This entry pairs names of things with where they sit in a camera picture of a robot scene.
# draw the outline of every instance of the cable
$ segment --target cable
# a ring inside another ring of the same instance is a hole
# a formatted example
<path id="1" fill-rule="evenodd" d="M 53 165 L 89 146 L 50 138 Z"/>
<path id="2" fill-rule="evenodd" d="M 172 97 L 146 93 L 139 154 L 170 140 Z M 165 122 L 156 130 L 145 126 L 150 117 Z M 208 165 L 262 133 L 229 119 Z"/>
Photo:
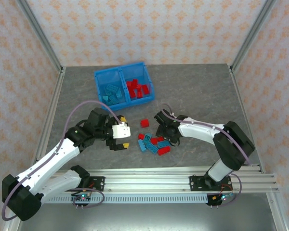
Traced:
<path id="1" fill-rule="evenodd" d="M 162 105 L 167 106 L 167 107 L 169 108 L 170 114 L 172 114 L 172 109 L 171 109 L 171 107 L 169 106 L 169 104 L 167 104 L 167 103 L 162 103 Z"/>
<path id="2" fill-rule="evenodd" d="M 99 202 L 99 203 L 96 203 L 96 204 L 93 204 L 93 205 L 87 205 L 87 206 L 85 206 L 85 207 L 82 207 L 82 208 L 93 208 L 93 207 L 97 207 L 97 206 L 99 206 L 101 203 L 103 203 L 104 202 L 104 200 L 105 200 L 105 195 L 104 195 L 104 193 L 102 193 L 101 191 L 99 191 L 99 190 L 97 190 L 97 189 L 89 189 L 89 188 L 76 188 L 76 189 L 74 189 L 74 190 L 86 190 L 86 191 L 91 191 L 91 192 L 98 192 L 100 195 L 102 195 L 102 200 Z M 73 206 L 75 206 L 76 208 L 77 208 L 77 205 L 75 204 L 75 201 L 78 199 L 78 198 L 80 198 L 81 197 L 81 195 L 79 195 L 79 196 L 77 196 L 77 197 L 75 197 L 74 199 L 73 199 Z"/>
<path id="3" fill-rule="evenodd" d="M 167 118 L 169 119 L 172 119 L 174 121 L 178 121 L 178 122 L 181 122 L 181 123 L 186 123 L 186 124 L 199 124 L 199 125 L 202 125 L 202 126 L 206 126 L 206 127 L 209 127 L 209 128 L 212 128 L 212 129 L 216 129 L 218 131 L 220 131 L 222 134 L 224 134 L 230 141 L 232 141 L 232 143 L 237 147 L 237 149 L 239 149 L 239 151 L 242 153 L 243 157 L 246 159 L 247 163 L 249 165 L 251 165 L 251 162 L 249 160 L 249 158 L 247 157 L 247 155 L 245 154 L 245 152 L 243 151 L 243 149 L 240 147 L 240 145 L 235 141 L 235 139 L 233 139 L 227 132 L 225 132 L 223 129 L 220 129 L 218 127 L 215 127 L 214 125 L 210 125 L 210 124 L 207 124 L 207 123 L 203 123 L 203 122 L 198 122 L 198 121 L 184 121 L 184 120 L 179 120 L 179 119 L 176 119 L 176 118 L 173 118 L 169 115 L 167 115 L 164 111 L 164 109 L 161 110 L 162 113 L 164 114 L 164 116 L 166 116 Z"/>
<path id="4" fill-rule="evenodd" d="M 56 150 L 54 151 L 54 153 L 47 159 L 45 160 L 40 166 L 38 166 L 36 169 L 34 169 L 32 172 L 30 172 L 28 174 L 27 177 L 23 178 L 12 190 L 11 192 L 9 193 L 9 195 L 7 196 L 7 198 L 5 199 L 4 201 L 4 204 L 3 204 L 3 208 L 2 208 L 2 211 L 1 211 L 1 216 L 2 216 L 2 219 L 4 221 L 9 221 L 9 220 L 12 220 L 14 219 L 15 217 L 17 217 L 16 215 L 15 216 L 12 216 L 10 218 L 7 218 L 5 216 L 5 210 L 6 210 L 6 207 L 7 207 L 7 204 L 8 202 L 10 201 L 10 198 L 12 197 L 12 195 L 14 194 L 14 192 L 19 188 L 19 186 L 24 183 L 28 178 L 30 178 L 34 173 L 36 173 L 37 171 L 39 171 L 42 167 L 44 167 L 48 162 L 51 161 L 51 159 L 58 153 L 58 151 L 60 150 L 61 146 L 62 146 L 62 143 L 64 141 L 64 137 L 65 137 L 65 134 L 66 134 L 66 130 L 67 130 L 67 125 L 72 117 L 72 115 L 77 111 L 78 108 L 80 108 L 81 106 L 83 106 L 84 104 L 87 104 L 87 103 L 98 103 L 102 106 L 104 106 L 113 116 L 114 118 L 118 121 L 119 124 L 121 124 L 122 122 L 119 120 L 119 118 L 116 116 L 116 114 L 104 103 L 100 102 L 100 101 L 97 101 L 97 100 L 87 100 L 87 101 L 84 101 L 80 104 L 78 104 L 72 111 L 71 113 L 69 114 L 69 116 L 67 117 L 67 120 L 66 120 L 66 124 L 64 125 L 64 129 L 63 129 L 63 133 L 62 133 L 62 137 L 61 137 L 61 140 L 59 142 L 59 145 L 58 147 L 56 148 Z"/>

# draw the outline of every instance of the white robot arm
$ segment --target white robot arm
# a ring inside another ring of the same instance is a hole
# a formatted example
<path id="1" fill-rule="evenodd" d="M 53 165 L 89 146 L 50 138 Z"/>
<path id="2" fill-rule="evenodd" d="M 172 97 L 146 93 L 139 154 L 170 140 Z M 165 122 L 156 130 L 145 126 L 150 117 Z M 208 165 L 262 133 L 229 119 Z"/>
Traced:
<path id="1" fill-rule="evenodd" d="M 216 186 L 226 178 L 232 171 L 239 170 L 245 162 L 241 151 L 246 156 L 255 150 L 255 146 L 241 130 L 241 128 L 232 121 L 227 124 L 209 124 L 194 120 L 185 115 L 174 117 L 166 110 L 160 111 L 155 117 L 160 124 L 156 135 L 168 139 L 172 143 L 177 143 L 180 137 L 193 137 L 215 145 L 220 159 L 208 170 L 203 181 L 199 184 L 201 190 L 215 190 Z M 228 133 L 232 140 L 229 140 L 225 133 Z"/>
<path id="2" fill-rule="evenodd" d="M 87 120 L 79 122 L 67 131 L 58 151 L 56 150 L 60 142 L 26 171 L 16 177 L 8 175 L 3 179 L 2 201 L 5 202 L 16 185 L 26 179 L 7 200 L 7 206 L 25 221 L 36 214 L 43 203 L 54 195 L 74 188 L 86 188 L 90 174 L 80 166 L 74 166 L 64 175 L 47 180 L 66 162 L 93 145 L 95 139 L 105 140 L 110 150 L 127 149 L 129 146 L 127 143 L 116 144 L 116 139 L 131 135 L 125 118 L 121 115 L 118 117 L 121 123 L 114 117 L 110 118 L 104 109 L 92 110 Z"/>

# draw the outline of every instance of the metal frame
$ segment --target metal frame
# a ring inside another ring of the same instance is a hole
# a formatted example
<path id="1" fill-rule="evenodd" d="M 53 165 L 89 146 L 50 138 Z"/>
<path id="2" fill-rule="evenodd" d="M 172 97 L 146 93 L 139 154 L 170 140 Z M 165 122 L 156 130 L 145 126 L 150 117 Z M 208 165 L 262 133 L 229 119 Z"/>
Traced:
<path id="1" fill-rule="evenodd" d="M 42 43 L 43 47 L 45 48 L 46 53 L 49 55 L 53 65 L 58 71 L 62 70 L 62 66 L 60 64 L 59 59 L 57 58 L 55 52 L 53 51 L 50 42 L 48 41 L 47 37 L 45 36 L 40 24 L 38 23 L 34 13 L 32 12 L 27 0 L 17 0 L 20 8 L 23 10 L 25 16 L 27 17 L 29 23 L 31 24 L 32 29 L 35 31 L 36 35 L 38 36 L 40 42 Z"/>
<path id="2" fill-rule="evenodd" d="M 158 168 L 128 168 L 88 170 L 91 176 L 105 177 L 105 194 L 197 194 L 219 193 L 219 191 L 192 192 L 189 176 L 203 176 L 209 166 L 201 167 L 158 167 Z M 53 177 L 58 177 L 66 171 L 58 171 Z M 235 172 L 242 181 L 242 193 L 276 193 L 279 188 L 274 174 L 264 174 L 259 166 L 243 166 Z M 236 177 L 231 177 L 234 192 L 239 191 Z"/>
<path id="3" fill-rule="evenodd" d="M 231 70 L 235 72 L 237 68 L 239 67 L 241 61 L 243 60 L 245 54 L 247 53 L 249 47 L 251 46 L 252 42 L 254 41 L 255 37 L 257 36 L 261 26 L 263 25 L 265 19 L 271 12 L 271 8 L 275 4 L 276 0 L 267 0 L 265 4 L 263 5 L 263 8 L 261 9 L 256 21 L 252 25 L 249 33 L 247 34 L 247 37 L 245 38 L 243 45 L 241 46 L 239 52 L 237 53 L 233 64 L 231 65 Z"/>
<path id="4" fill-rule="evenodd" d="M 44 126 L 43 126 L 43 131 L 41 133 L 39 144 L 36 150 L 35 160 L 39 160 L 46 154 L 46 148 L 47 148 L 50 132 L 53 126 L 54 114 L 56 112 L 65 72 L 66 72 L 66 67 L 63 67 L 61 73 L 58 76 L 58 79 L 57 79 L 57 82 L 53 91 L 52 100 L 49 104 L 48 112 L 47 112 L 46 119 L 45 119 Z"/>

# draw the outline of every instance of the wall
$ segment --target wall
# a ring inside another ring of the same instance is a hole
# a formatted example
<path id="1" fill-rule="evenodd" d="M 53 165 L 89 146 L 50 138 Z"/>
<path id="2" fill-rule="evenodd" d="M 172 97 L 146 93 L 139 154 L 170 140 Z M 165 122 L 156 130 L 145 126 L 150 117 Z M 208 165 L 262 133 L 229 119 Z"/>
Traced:
<path id="1" fill-rule="evenodd" d="M 265 0 L 28 0 L 62 65 L 231 64 Z"/>
<path id="2" fill-rule="evenodd" d="M 16 1 L 1 0 L 0 213 L 1 181 L 31 164 L 57 75 Z"/>
<path id="3" fill-rule="evenodd" d="M 277 1 L 236 79 L 265 170 L 277 173 L 289 206 L 289 0 Z"/>

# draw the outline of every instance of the blue lego brick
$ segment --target blue lego brick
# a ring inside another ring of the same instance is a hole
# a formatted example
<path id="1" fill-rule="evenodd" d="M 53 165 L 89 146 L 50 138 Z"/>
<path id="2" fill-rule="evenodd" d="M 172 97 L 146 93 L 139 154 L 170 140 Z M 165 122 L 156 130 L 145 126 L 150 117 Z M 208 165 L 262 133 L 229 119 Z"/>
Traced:
<path id="1" fill-rule="evenodd" d="M 150 152 L 152 152 L 153 154 L 156 154 L 158 152 L 158 148 L 156 146 L 154 146 L 152 143 L 147 143 L 145 146 L 147 149 L 149 149 Z"/>
<path id="2" fill-rule="evenodd" d="M 108 91 L 106 88 L 104 88 L 104 90 L 105 90 L 105 94 L 106 94 L 107 96 L 111 96 L 111 95 L 112 95 L 112 92 L 111 92 L 111 91 Z"/>
<path id="3" fill-rule="evenodd" d="M 140 150 L 141 150 L 142 152 L 146 151 L 146 147 L 145 147 L 145 145 L 144 145 L 143 140 L 138 140 L 138 144 L 139 144 Z"/>
<path id="4" fill-rule="evenodd" d="M 111 91 L 111 92 L 113 92 L 113 93 L 116 93 L 117 90 L 118 90 L 118 87 L 116 87 L 116 86 L 114 86 L 114 85 L 111 85 L 111 84 L 108 84 L 107 87 L 106 87 L 106 89 L 107 89 L 108 91 Z"/>
<path id="5" fill-rule="evenodd" d="M 117 98 L 118 98 L 118 99 L 122 99 L 122 98 L 123 98 L 123 96 L 122 96 L 122 93 L 121 93 L 121 90 L 120 90 L 120 89 L 118 89 L 118 91 L 117 91 L 116 95 L 117 95 Z"/>
<path id="6" fill-rule="evenodd" d="M 103 96 L 103 99 L 104 99 L 106 102 L 108 102 L 108 95 L 104 95 L 104 96 Z"/>
<path id="7" fill-rule="evenodd" d="M 160 141 L 160 142 L 158 142 L 158 148 L 164 148 L 164 147 L 167 147 L 167 146 L 170 146 L 169 141 Z"/>
<path id="8" fill-rule="evenodd" d="M 115 98 L 114 95 L 111 95 L 111 96 L 109 97 L 109 100 L 110 100 L 113 104 L 119 103 L 119 101 Z"/>
<path id="9" fill-rule="evenodd" d="M 151 137 L 152 137 L 152 134 L 151 134 L 151 133 L 146 133 L 146 134 L 145 134 L 145 137 L 144 137 L 144 144 L 145 144 L 145 145 L 150 142 Z"/>

